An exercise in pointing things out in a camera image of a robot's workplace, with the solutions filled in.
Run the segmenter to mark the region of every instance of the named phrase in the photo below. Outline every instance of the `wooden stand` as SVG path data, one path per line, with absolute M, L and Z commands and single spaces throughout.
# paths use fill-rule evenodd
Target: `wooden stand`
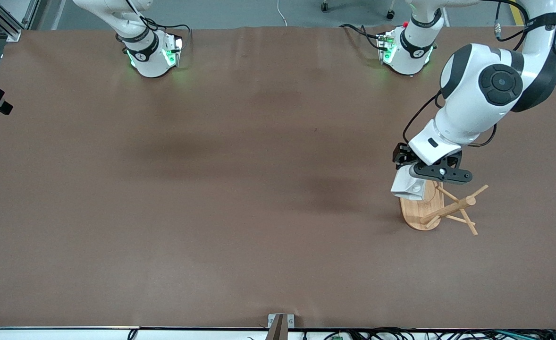
M 412 201 L 405 198 L 399 199 L 402 215 L 408 226 L 416 230 L 433 230 L 438 226 L 442 218 L 450 218 L 454 221 L 466 223 L 473 235 L 477 235 L 475 223 L 470 220 L 465 208 L 475 205 L 475 197 L 487 188 L 488 186 L 484 185 L 472 195 L 459 200 L 453 194 L 446 191 L 442 183 L 429 181 L 427 182 L 425 197 L 422 201 Z M 444 206 L 444 195 L 455 202 Z M 461 212 L 463 218 L 451 216 L 452 213 L 457 211 Z

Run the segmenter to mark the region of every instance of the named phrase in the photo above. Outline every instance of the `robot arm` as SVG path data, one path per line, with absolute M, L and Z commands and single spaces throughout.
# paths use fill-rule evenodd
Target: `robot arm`
M 414 75 L 429 61 L 433 43 L 438 36 L 444 18 L 442 7 L 466 7 L 480 0 L 405 0 L 412 9 L 407 26 L 398 26 L 378 37 L 379 59 L 397 73 Z
M 73 0 L 110 25 L 126 46 L 131 65 L 144 77 L 159 77 L 177 66 L 180 37 L 151 29 L 139 11 L 150 8 L 153 0 Z
M 426 180 L 467 183 L 471 173 L 458 168 L 462 148 L 509 111 L 532 108 L 552 93 L 556 0 L 525 0 L 522 5 L 533 18 L 525 27 L 523 53 L 472 43 L 450 57 L 440 78 L 444 107 L 408 145 L 394 151 L 393 194 L 422 200 Z

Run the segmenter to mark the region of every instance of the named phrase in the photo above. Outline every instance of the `black cable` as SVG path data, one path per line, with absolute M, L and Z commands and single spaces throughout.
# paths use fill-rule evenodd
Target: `black cable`
M 519 12 L 521 12 L 523 15 L 524 22 L 528 22 L 530 20 L 530 18 L 528 17 L 528 11 L 526 11 L 526 9 L 523 8 L 523 6 L 521 6 L 517 2 L 512 2 L 511 0 L 481 0 L 481 1 L 502 2 L 503 4 L 511 5 L 519 9 Z
M 495 339 L 495 336 L 494 336 L 493 334 L 492 334 L 492 335 L 487 334 L 487 333 L 489 333 L 489 332 L 487 332 L 487 331 L 479 331 L 479 332 L 484 333 L 484 334 L 486 334 L 486 335 L 484 335 L 484 336 L 476 336 L 475 334 L 464 334 L 464 335 L 468 335 L 468 338 L 462 338 L 462 337 L 461 337 L 460 339 L 461 339 L 461 340 L 470 340 L 470 339 L 472 339 L 472 340 L 487 340 L 487 339 L 492 339 L 492 340 L 494 340 L 494 339 Z
M 515 7 L 515 8 L 517 8 L 517 9 L 519 9 L 519 12 L 522 13 L 522 15 L 523 15 L 523 23 L 524 23 L 524 24 L 525 24 L 526 22 L 529 21 L 528 12 L 526 11 L 525 8 L 523 8 L 523 6 L 521 6 L 521 5 L 518 4 L 517 2 L 512 2 L 512 1 L 510 1 L 510 0 L 482 0 L 482 1 L 498 2 L 498 6 L 496 7 L 496 19 L 495 19 L 495 21 L 498 20 L 498 15 L 499 15 L 499 13 L 500 13 L 500 6 L 501 6 L 501 4 L 509 4 L 509 5 L 511 5 L 511 6 Z M 521 47 L 521 45 L 522 45 L 524 39 L 526 39 L 526 34 L 527 34 L 527 32 L 526 32 L 525 30 L 522 29 L 522 30 L 520 30 L 519 32 L 513 34 L 512 36 L 506 37 L 506 38 L 504 38 L 504 39 L 502 39 L 502 38 L 500 38 L 500 37 L 497 36 L 497 37 L 496 37 L 496 40 L 501 41 L 501 42 L 503 42 L 503 41 L 509 41 L 509 40 L 513 39 L 514 37 L 520 35 L 520 34 L 522 35 L 522 37 L 520 37 L 520 39 L 519 39 L 517 45 L 513 48 L 513 51 L 517 51 L 517 50 Z
M 192 40 L 192 29 L 190 28 L 190 26 L 182 24 L 182 25 L 176 25 L 175 27 L 181 27 L 184 26 L 185 28 L 187 28 L 188 30 L 188 40 L 184 42 L 184 45 L 181 47 L 181 49 L 183 50 L 188 43 Z
M 482 146 L 486 146 L 486 145 L 490 144 L 490 142 L 492 142 L 492 139 L 494 138 L 494 135 L 496 135 L 496 124 L 494 124 L 494 126 L 492 127 L 492 133 L 490 134 L 490 137 L 488 137 L 487 141 L 485 141 L 481 144 L 471 143 L 468 146 L 470 146 L 472 148 L 481 148 Z
M 360 29 L 358 29 L 356 26 L 351 24 L 343 24 L 340 25 L 339 27 L 351 28 L 352 30 L 356 31 L 356 33 L 365 36 L 368 43 L 370 43 L 370 45 L 373 46 L 374 48 L 377 48 L 377 50 L 387 51 L 385 47 L 379 47 L 375 45 L 375 43 L 373 43 L 371 40 L 371 39 L 376 39 L 378 34 L 385 33 L 385 32 L 381 32 L 377 34 L 369 34 L 368 32 L 366 32 L 366 28 L 364 27 L 364 25 L 360 26 Z
M 360 29 L 362 30 L 362 32 L 364 32 L 364 35 L 366 36 L 366 40 L 368 41 L 368 43 L 370 43 L 371 46 L 373 46 L 374 48 L 377 48 L 377 50 L 387 51 L 386 47 L 379 47 L 372 42 L 371 37 L 369 37 L 368 33 L 366 33 L 366 28 L 364 28 L 364 25 L 360 26 Z
M 329 340 L 330 338 L 332 338 L 332 336 L 336 336 L 337 334 L 341 334 L 341 333 L 345 333 L 345 334 L 349 334 L 349 337 L 352 340 L 369 340 L 370 338 L 367 338 L 366 336 L 363 336 L 362 333 L 360 333 L 359 331 L 356 331 L 354 329 L 344 329 L 342 331 L 336 331 L 332 334 L 328 334 L 324 340 Z
M 343 24 L 343 25 L 341 25 L 341 26 L 339 26 L 339 27 L 351 28 L 352 30 L 356 31 L 358 34 L 367 35 L 367 33 L 362 32 L 362 30 L 360 30 L 359 28 L 357 28 L 356 26 L 351 25 L 351 24 Z
M 496 18 L 494 18 L 494 20 L 498 20 L 498 15 L 500 15 L 500 5 L 502 4 L 502 2 L 498 3 L 498 6 L 496 6 Z
M 129 331 L 129 334 L 127 334 L 127 340 L 134 340 L 137 336 L 138 331 L 138 329 L 132 329 L 131 331 Z
M 438 95 L 442 94 L 442 90 L 439 90 L 438 93 L 436 93 L 433 97 L 431 97 L 431 99 L 429 99 L 426 103 L 423 104 L 423 106 L 421 106 L 421 108 L 414 114 L 414 116 L 412 116 L 412 118 L 410 119 L 410 122 L 408 122 L 408 124 L 406 124 L 406 127 L 404 128 L 404 131 L 402 132 L 402 138 L 404 138 L 404 141 L 406 142 L 406 144 L 408 144 L 408 138 L 406 138 L 406 132 L 408 131 L 408 128 L 410 127 L 410 125 L 412 125 L 412 122 L 414 122 L 414 119 L 416 119 L 421 112 L 423 112 L 423 110 L 427 107 L 427 105 L 429 105 L 432 101 L 435 101 L 435 99 L 438 98 Z
M 379 340 L 384 340 L 383 338 L 381 338 L 379 336 L 379 333 L 387 333 L 390 334 L 392 336 L 394 336 L 396 338 L 396 340 L 409 340 L 405 334 L 406 333 L 408 335 L 410 335 L 412 337 L 411 340 L 414 340 L 414 336 L 412 335 L 412 333 L 410 333 L 409 331 L 405 330 L 405 329 L 400 329 L 400 328 L 396 328 L 396 327 L 378 327 L 375 329 L 372 329 L 371 331 L 369 331 L 369 340 L 372 337 L 375 337 Z
M 439 95 L 436 95 L 435 99 L 433 100 L 433 103 L 434 103 L 435 106 L 437 106 L 438 108 L 443 108 L 444 106 L 443 106 L 443 105 L 440 105 L 440 104 L 438 103 L 438 98 L 439 98 Z
M 185 27 L 188 30 L 188 33 L 191 35 L 192 34 L 192 29 L 190 28 L 190 26 L 185 25 L 185 24 L 179 24 L 179 25 L 161 25 L 159 23 L 157 23 L 156 21 L 148 18 L 148 17 L 144 17 L 143 15 L 138 14 L 138 11 L 133 7 L 133 5 L 131 5 L 130 0 L 125 0 L 125 2 L 127 2 L 127 5 L 129 5 L 129 8 L 133 11 L 133 13 L 136 13 L 136 15 L 139 15 L 140 20 L 142 20 L 142 23 L 144 23 L 144 25 L 149 28 L 150 30 L 156 31 L 159 28 L 178 28 L 178 27 Z

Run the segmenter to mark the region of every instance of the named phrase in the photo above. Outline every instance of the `green led light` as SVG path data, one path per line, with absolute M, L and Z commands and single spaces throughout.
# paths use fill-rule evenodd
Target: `green led light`
M 169 66 L 175 65 L 175 54 L 173 52 L 163 50 L 163 56 Z
M 129 60 L 131 60 L 131 66 L 135 67 L 135 62 L 133 61 L 133 57 L 129 51 L 127 51 L 127 56 L 129 56 Z
M 386 62 L 386 63 L 392 62 L 393 54 L 395 54 L 395 52 L 396 52 L 395 45 L 392 45 L 391 48 L 389 48 L 387 51 L 385 51 L 383 61 Z
M 429 49 L 429 51 L 427 52 L 427 58 L 425 59 L 425 64 L 427 64 L 429 62 L 429 56 L 431 56 L 432 51 L 433 51 L 433 47 L 431 47 Z

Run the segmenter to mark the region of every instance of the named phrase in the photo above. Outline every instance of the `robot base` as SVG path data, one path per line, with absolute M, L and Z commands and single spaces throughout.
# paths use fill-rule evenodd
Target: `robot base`
M 425 187 L 425 196 L 422 201 L 412 201 L 406 198 L 400 198 L 399 204 L 402 208 L 402 215 L 404 221 L 410 228 L 422 231 L 435 229 L 439 220 L 434 221 L 429 228 L 427 224 L 421 223 L 421 219 L 434 211 L 440 210 L 444 207 L 444 194 L 437 189 L 437 187 L 444 187 L 444 183 L 435 181 L 427 181 Z
M 179 58 L 181 57 L 181 48 L 183 41 L 176 36 L 162 32 L 155 31 L 159 37 L 159 46 L 150 55 L 148 61 L 138 60 L 137 55 L 131 56 L 127 53 L 131 60 L 131 66 L 137 69 L 140 75 L 148 78 L 156 78 L 164 75 L 172 67 L 179 67 Z
M 403 26 L 398 26 L 395 30 L 377 37 L 377 45 L 388 49 L 387 51 L 378 50 L 379 61 L 401 75 L 411 76 L 418 73 L 429 62 L 433 47 L 422 58 L 412 58 L 410 53 L 402 47 L 400 41 L 403 30 Z

